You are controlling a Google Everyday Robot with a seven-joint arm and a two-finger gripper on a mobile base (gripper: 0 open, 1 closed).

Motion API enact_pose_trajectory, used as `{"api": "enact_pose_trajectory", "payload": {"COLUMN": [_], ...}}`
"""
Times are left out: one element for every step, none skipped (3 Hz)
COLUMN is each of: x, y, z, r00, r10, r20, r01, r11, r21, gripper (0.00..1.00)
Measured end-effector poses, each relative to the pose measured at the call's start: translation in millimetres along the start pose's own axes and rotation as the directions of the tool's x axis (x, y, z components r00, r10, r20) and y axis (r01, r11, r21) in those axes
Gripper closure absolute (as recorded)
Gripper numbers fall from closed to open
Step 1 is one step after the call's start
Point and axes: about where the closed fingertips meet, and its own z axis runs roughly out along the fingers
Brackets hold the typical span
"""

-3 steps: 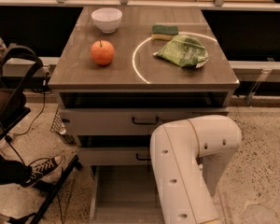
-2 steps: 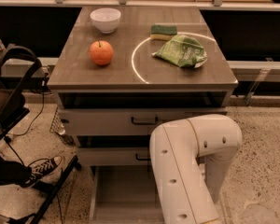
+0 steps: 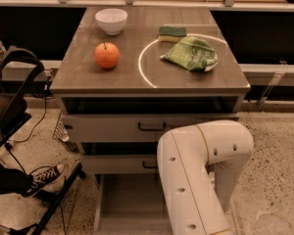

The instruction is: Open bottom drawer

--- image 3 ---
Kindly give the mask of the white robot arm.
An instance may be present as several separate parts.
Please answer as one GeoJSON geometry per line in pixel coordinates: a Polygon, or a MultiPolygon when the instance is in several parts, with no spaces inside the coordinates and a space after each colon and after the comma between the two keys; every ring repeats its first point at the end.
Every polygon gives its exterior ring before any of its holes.
{"type": "Polygon", "coordinates": [[[159,140],[157,162],[173,235],[233,235],[225,217],[254,149],[233,120],[179,127],[159,140]]]}

